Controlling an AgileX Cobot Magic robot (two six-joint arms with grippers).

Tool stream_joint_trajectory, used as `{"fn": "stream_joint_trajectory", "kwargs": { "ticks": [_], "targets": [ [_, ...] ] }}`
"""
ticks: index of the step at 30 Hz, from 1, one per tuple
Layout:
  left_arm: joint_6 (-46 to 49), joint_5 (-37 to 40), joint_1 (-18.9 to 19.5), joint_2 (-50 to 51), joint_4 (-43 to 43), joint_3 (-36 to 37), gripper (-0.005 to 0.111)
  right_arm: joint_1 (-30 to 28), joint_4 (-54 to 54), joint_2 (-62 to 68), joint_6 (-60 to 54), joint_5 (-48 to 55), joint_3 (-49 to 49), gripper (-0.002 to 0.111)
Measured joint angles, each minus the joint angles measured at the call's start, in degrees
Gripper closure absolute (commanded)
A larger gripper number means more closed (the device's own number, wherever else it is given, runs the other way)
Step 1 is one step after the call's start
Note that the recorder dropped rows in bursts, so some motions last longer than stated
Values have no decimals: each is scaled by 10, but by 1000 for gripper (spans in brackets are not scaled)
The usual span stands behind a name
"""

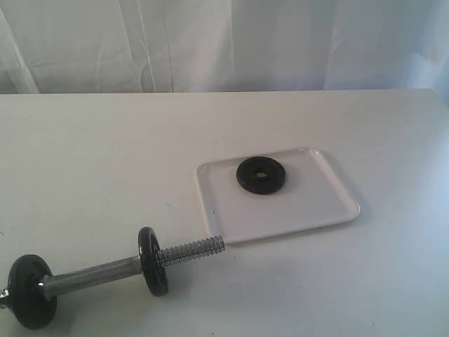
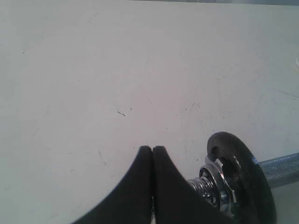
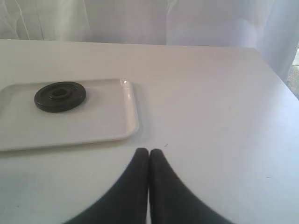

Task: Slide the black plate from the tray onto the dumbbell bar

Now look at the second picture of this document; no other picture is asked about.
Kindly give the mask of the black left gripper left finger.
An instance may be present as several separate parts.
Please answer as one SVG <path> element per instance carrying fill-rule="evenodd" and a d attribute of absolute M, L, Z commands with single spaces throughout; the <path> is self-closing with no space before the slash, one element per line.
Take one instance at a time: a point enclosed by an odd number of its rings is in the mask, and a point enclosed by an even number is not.
<path fill-rule="evenodd" d="M 78 224 L 149 224 L 151 223 L 152 150 L 141 146 L 129 170 L 117 186 Z"/>

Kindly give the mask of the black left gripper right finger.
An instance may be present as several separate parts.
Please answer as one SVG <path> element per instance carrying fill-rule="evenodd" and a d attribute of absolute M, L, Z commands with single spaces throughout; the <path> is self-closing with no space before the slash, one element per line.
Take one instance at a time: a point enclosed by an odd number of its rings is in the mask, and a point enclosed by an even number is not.
<path fill-rule="evenodd" d="M 153 148 L 154 209 L 157 224 L 232 224 L 233 219 L 196 194 L 163 146 Z"/>

